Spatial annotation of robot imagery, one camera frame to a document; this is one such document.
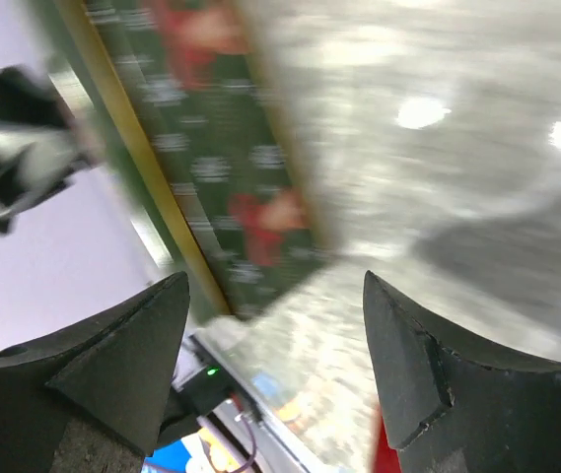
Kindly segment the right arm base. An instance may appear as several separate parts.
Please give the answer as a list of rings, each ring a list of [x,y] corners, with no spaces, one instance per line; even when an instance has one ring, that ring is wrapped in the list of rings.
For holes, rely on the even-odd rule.
[[[243,443],[217,417],[214,410],[231,400],[238,411],[250,412],[260,422],[262,415],[257,401],[227,369],[225,363],[219,360],[218,353],[199,336],[187,336],[183,339],[181,348],[194,356],[200,363],[200,369],[183,381],[172,382],[157,446],[165,447],[192,434],[200,426],[199,419],[204,417],[236,452],[248,454]]]

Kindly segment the gold tin lid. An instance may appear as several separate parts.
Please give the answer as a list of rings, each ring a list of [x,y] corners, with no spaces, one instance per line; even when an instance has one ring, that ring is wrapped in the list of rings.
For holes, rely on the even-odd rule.
[[[328,241],[241,1],[33,1],[59,90],[201,291],[257,318]]]

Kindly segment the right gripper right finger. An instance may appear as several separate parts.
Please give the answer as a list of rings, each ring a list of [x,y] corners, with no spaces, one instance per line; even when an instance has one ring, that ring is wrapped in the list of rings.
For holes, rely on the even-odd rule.
[[[373,273],[363,312],[405,472],[561,472],[561,363],[485,339]]]

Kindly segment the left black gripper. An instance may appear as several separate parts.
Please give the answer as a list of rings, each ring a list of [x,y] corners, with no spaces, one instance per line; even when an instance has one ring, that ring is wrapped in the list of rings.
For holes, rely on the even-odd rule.
[[[0,235],[92,166],[72,124],[51,84],[33,81],[19,67],[0,70]]]

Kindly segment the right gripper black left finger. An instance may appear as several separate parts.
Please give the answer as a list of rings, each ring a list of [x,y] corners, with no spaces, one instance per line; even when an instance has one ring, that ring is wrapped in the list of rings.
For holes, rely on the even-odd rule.
[[[0,472],[138,472],[158,443],[189,307],[175,273],[0,352]]]

